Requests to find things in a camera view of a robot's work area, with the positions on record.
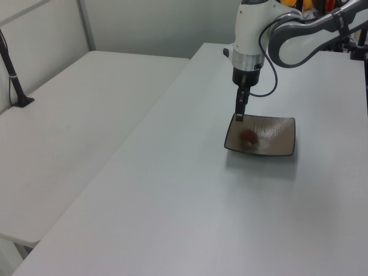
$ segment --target white wall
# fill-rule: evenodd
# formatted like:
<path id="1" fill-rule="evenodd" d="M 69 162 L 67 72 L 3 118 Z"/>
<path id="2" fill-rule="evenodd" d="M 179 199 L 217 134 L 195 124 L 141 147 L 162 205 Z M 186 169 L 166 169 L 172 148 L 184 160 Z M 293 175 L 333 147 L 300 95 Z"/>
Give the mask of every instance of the white wall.
<path id="1" fill-rule="evenodd" d="M 14 244 L 0 239 L 0 276 L 11 276 L 22 261 Z"/>
<path id="2" fill-rule="evenodd" d="M 49 1 L 0 28 L 26 94 L 88 52 L 76 0 Z M 0 59 L 0 113 L 9 107 L 7 84 Z"/>
<path id="3" fill-rule="evenodd" d="M 50 0 L 0 0 L 0 26 Z"/>
<path id="4" fill-rule="evenodd" d="M 191 58 L 204 42 L 232 43 L 240 0 L 80 0 L 100 51 Z"/>

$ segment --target white table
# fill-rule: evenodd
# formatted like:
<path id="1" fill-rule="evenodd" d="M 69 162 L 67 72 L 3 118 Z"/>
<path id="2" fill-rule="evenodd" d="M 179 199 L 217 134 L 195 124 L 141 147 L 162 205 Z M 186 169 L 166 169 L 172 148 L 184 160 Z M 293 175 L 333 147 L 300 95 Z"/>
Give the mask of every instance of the white table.
<path id="1" fill-rule="evenodd" d="M 187 63 L 90 52 L 0 115 L 0 237 L 35 246 Z"/>
<path id="2" fill-rule="evenodd" d="M 297 146 L 265 158 L 223 148 L 236 87 L 221 53 L 198 51 L 14 276 L 366 274 L 363 63 L 277 68 L 247 112 L 295 117 Z M 273 81 L 266 66 L 253 92 Z"/>

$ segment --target robotic arm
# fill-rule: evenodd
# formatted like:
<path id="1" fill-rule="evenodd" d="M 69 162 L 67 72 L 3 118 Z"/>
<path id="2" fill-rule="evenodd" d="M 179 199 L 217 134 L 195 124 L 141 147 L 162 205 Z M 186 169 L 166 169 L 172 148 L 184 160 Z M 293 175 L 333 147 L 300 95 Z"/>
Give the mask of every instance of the robotic arm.
<path id="1" fill-rule="evenodd" d="M 367 23 L 368 0 L 351 0 L 341 9 L 312 21 L 303 20 L 298 10 L 275 0 L 242 0 L 237 11 L 233 50 L 224 50 L 232 60 L 232 80 L 238 85 L 236 120 L 243 121 L 250 87 L 258 83 L 267 46 L 275 64 L 293 68 Z"/>

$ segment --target black cable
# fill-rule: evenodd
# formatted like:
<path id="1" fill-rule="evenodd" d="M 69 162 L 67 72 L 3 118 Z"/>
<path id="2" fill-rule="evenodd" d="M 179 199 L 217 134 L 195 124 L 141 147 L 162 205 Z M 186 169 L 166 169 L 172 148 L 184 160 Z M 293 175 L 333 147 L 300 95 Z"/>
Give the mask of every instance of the black cable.
<path id="1" fill-rule="evenodd" d="M 299 19 L 299 18 L 292 18 L 292 19 L 290 19 L 289 21 L 287 21 L 287 22 L 290 22 L 290 21 L 297 21 L 297 22 L 299 22 L 299 23 L 310 23 L 310 22 L 313 22 L 313 21 L 316 21 L 316 20 L 318 20 L 318 19 L 320 19 L 320 17 L 318 17 L 318 18 L 311 18 L 311 19 Z M 278 84 L 278 77 L 277 77 L 277 72 L 276 72 L 276 69 L 275 69 L 275 67 L 274 67 L 274 65 L 273 65 L 273 63 L 272 63 L 272 61 L 271 61 L 271 59 L 269 58 L 269 56 L 268 56 L 268 54 L 266 53 L 266 51 L 265 51 L 265 49 L 263 49 L 263 47 L 262 47 L 262 43 L 260 42 L 261 41 L 261 39 L 262 39 L 262 36 L 263 36 L 263 34 L 265 33 L 265 31 L 269 28 L 269 27 L 271 27 L 272 25 L 274 25 L 275 23 L 277 23 L 278 21 L 280 21 L 281 20 L 281 18 L 277 18 L 276 20 L 274 20 L 273 22 L 271 22 L 271 23 L 269 23 L 262 31 L 261 31 L 261 33 L 260 33 L 260 35 L 259 35 L 259 37 L 258 37 L 258 45 L 259 45 L 259 48 L 260 48 L 260 50 L 262 51 L 262 53 L 264 54 L 264 56 L 265 56 L 265 58 L 267 59 L 267 61 L 270 63 L 270 65 L 271 65 L 271 68 L 272 68 L 272 71 L 274 72 L 274 75 L 275 75 L 275 86 L 274 86 L 274 88 L 269 92 L 269 93 L 267 93 L 267 94 L 264 94 L 264 95 L 257 95 L 257 94 L 253 94 L 253 93 L 249 93 L 249 95 L 251 95 L 251 96 L 253 96 L 253 97 L 257 97 L 257 98 L 263 98 L 263 97 L 267 97 L 267 96 L 269 96 L 269 95 L 271 95 L 273 92 L 275 92 L 275 90 L 276 90 L 276 88 L 277 88 L 277 84 Z"/>
<path id="2" fill-rule="evenodd" d="M 270 63 L 271 65 L 271 68 L 272 68 L 272 71 L 274 71 L 274 75 L 275 75 L 275 86 L 274 88 L 271 90 L 271 92 L 267 93 L 267 94 L 264 94 L 264 95 L 257 95 L 257 94 L 253 94 L 253 93 L 249 93 L 249 95 L 253 96 L 253 97 L 257 97 L 257 98 L 263 98 L 263 97 L 267 97 L 269 95 L 271 95 L 273 92 L 275 92 L 276 88 L 277 88 L 277 84 L 278 84 L 278 77 L 277 77 L 277 72 L 276 72 L 276 69 L 271 61 L 271 59 L 269 58 L 269 56 L 267 55 L 265 49 L 263 49 L 262 47 L 262 43 L 260 42 L 261 39 L 262 39 L 262 36 L 263 34 L 265 33 L 265 31 L 271 27 L 273 24 L 275 24 L 276 22 L 278 22 L 280 20 L 279 19 L 276 19 L 275 21 L 273 21 L 272 23 L 269 23 L 260 33 L 259 35 L 259 38 L 258 38 L 258 45 L 260 47 L 260 50 L 262 51 L 262 53 L 264 54 L 265 58 L 267 59 L 267 61 Z"/>

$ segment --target black metal stand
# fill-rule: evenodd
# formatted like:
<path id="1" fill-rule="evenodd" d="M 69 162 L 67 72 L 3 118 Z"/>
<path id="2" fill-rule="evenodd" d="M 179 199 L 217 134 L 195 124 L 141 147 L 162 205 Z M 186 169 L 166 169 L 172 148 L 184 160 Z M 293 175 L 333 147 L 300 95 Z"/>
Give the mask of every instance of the black metal stand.
<path id="1" fill-rule="evenodd" d="M 368 28 L 364 28 L 361 30 L 361 35 L 359 36 L 359 41 L 358 41 L 358 45 L 356 46 L 355 49 L 353 49 L 350 53 L 350 59 L 352 60 L 366 60 L 366 47 L 365 47 L 365 42 L 367 39 L 367 32 L 368 32 Z"/>
<path id="2" fill-rule="evenodd" d="M 17 93 L 17 96 L 18 96 L 18 101 L 16 103 L 14 103 L 13 106 L 17 106 L 19 108 L 24 108 L 27 105 L 29 105 L 31 102 L 33 102 L 35 99 L 28 98 L 24 94 L 22 86 L 19 82 L 17 73 L 14 69 L 12 60 L 10 59 L 9 50 L 7 48 L 5 39 L 4 39 L 1 31 L 0 31 L 0 54 L 1 54 L 2 60 L 4 61 L 4 64 L 5 64 L 5 67 L 7 69 L 8 74 L 9 74 L 9 77 L 11 79 L 11 82 L 12 82 L 12 84 L 14 86 L 14 89 L 15 89 L 15 91 Z"/>

